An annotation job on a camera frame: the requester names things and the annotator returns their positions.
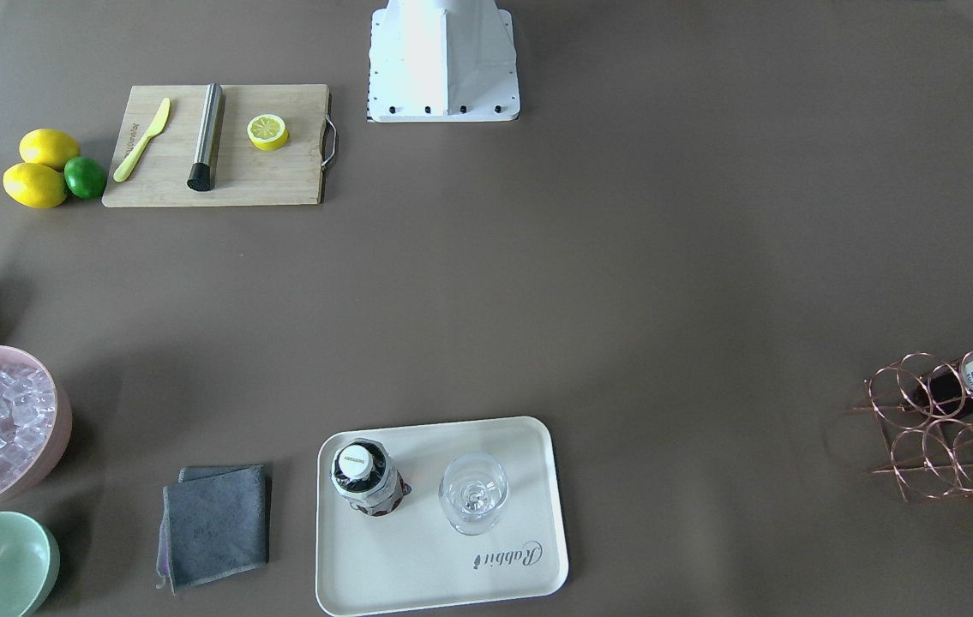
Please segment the tea bottle white cap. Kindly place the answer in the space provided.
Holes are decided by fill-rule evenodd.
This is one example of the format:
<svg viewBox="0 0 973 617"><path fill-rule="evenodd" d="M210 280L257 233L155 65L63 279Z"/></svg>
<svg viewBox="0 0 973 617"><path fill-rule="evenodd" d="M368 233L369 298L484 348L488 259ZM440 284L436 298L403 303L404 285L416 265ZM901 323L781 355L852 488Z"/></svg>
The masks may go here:
<svg viewBox="0 0 973 617"><path fill-rule="evenodd" d="M412 492L387 449L372 439L354 439L338 449L330 476L338 495L370 517L391 514Z"/></svg>

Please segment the copper wire bottle basket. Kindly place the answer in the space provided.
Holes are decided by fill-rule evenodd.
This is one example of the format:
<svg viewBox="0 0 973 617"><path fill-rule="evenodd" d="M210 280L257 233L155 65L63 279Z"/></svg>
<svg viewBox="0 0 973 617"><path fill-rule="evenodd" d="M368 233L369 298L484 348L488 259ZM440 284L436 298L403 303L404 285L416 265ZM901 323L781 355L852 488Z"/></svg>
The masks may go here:
<svg viewBox="0 0 973 617"><path fill-rule="evenodd" d="M870 469L897 490L906 504L973 499L973 395L938 398L934 381L959 381L957 360L913 352L877 368L847 407L867 417L881 441L883 459Z"/></svg>

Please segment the clear wine glass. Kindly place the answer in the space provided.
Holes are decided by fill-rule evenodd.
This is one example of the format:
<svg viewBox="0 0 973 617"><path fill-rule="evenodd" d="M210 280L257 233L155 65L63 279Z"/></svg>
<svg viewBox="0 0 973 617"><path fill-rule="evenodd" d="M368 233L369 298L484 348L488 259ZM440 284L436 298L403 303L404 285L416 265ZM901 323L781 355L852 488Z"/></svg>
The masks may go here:
<svg viewBox="0 0 973 617"><path fill-rule="evenodd" d="M461 454L447 465L438 499L447 522L464 536L479 536L501 522L508 504L508 476L501 461L486 452Z"/></svg>

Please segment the half lemon slice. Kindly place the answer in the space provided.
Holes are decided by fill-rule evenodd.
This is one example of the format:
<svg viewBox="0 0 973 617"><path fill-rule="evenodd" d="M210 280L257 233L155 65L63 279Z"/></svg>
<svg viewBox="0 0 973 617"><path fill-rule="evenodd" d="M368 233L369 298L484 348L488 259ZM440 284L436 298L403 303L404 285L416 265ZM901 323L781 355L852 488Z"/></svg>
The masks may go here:
<svg viewBox="0 0 973 617"><path fill-rule="evenodd" d="M252 117L246 125L250 143L259 151L277 151L289 140L289 128L277 114L263 113Z"/></svg>

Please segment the steel muddler black tip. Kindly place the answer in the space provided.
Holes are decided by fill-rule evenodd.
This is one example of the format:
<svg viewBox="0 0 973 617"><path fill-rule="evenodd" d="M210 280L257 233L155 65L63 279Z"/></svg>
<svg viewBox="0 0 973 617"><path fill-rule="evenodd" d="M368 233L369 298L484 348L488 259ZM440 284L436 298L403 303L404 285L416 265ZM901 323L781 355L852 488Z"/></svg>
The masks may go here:
<svg viewBox="0 0 973 617"><path fill-rule="evenodd" d="M189 168L187 187L196 192L207 192L214 188L215 165L222 117L225 109L225 95L219 83L209 83L205 94L201 122L195 144L195 156Z"/></svg>

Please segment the wooden cutting board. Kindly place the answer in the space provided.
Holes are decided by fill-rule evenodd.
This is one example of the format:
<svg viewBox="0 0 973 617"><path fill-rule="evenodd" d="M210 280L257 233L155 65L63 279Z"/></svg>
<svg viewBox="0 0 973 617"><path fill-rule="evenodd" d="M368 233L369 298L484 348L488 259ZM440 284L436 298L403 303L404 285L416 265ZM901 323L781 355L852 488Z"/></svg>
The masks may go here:
<svg viewBox="0 0 973 617"><path fill-rule="evenodd" d="M119 126L111 169L145 133L161 100L170 101L164 132L153 137L129 179L110 181L106 207L317 206L324 199L325 140L330 89L324 83L222 87L222 120L212 164L212 190L188 187L189 168L203 125L207 86L134 86ZM277 151L250 143L247 122L262 113L286 122L289 138Z"/></svg>

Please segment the grey folded cloth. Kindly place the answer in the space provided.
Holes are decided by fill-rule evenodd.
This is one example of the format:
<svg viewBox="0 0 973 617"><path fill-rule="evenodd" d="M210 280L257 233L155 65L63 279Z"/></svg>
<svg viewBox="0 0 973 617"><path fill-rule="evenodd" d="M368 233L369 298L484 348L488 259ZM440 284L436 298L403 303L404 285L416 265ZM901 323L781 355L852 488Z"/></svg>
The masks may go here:
<svg viewBox="0 0 973 617"><path fill-rule="evenodd" d="M162 488L156 567L172 594L267 565L269 488L262 464L184 466Z"/></svg>

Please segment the yellow plastic knife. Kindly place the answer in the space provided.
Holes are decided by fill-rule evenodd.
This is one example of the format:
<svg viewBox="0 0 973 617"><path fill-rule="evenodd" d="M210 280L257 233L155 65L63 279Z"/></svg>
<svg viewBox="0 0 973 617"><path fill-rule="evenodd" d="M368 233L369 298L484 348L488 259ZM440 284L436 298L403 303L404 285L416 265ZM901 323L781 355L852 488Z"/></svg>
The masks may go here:
<svg viewBox="0 0 973 617"><path fill-rule="evenodd" d="M144 155L150 141L164 132L170 113L171 100L169 98L163 98L160 101L157 112L154 113L152 122L149 123L145 132L142 133L140 140L133 145L133 148L130 149L121 161L121 164L117 166L117 170L113 172L112 179L114 183L122 183L132 176L134 168L140 163L141 157Z"/></svg>

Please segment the green lime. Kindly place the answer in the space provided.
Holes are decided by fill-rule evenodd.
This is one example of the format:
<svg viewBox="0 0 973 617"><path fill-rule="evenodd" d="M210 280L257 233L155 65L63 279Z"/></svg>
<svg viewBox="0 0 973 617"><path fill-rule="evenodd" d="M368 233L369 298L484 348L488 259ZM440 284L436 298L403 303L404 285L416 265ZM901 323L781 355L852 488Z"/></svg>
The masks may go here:
<svg viewBox="0 0 973 617"><path fill-rule="evenodd" d="M93 200L105 194L109 175L97 160L77 156L70 158L64 164L63 179L73 196L83 200Z"/></svg>

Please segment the yellow lemon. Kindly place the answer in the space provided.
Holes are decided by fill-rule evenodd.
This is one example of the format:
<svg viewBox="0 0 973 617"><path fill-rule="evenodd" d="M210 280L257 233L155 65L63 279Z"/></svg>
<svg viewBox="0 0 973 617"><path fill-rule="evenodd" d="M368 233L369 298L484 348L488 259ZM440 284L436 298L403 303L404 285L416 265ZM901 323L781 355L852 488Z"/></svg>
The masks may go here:
<svg viewBox="0 0 973 617"><path fill-rule="evenodd" d="M15 202L31 208L53 208L68 196L62 173L47 165L19 163L3 173L3 188Z"/></svg>
<svg viewBox="0 0 973 617"><path fill-rule="evenodd" d="M71 159L81 155L81 148L74 137L58 129L35 129L22 136L17 151L24 163L46 165L54 171L63 171Z"/></svg>

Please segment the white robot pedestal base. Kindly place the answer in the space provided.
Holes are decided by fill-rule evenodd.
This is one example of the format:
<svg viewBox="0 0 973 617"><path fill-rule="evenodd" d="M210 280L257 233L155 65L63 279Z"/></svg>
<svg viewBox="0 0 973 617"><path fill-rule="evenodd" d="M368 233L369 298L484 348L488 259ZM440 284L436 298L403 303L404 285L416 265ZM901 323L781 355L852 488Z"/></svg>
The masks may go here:
<svg viewBox="0 0 973 617"><path fill-rule="evenodd" d="M372 123L490 123L521 113L514 20L494 1L389 1L371 15Z"/></svg>

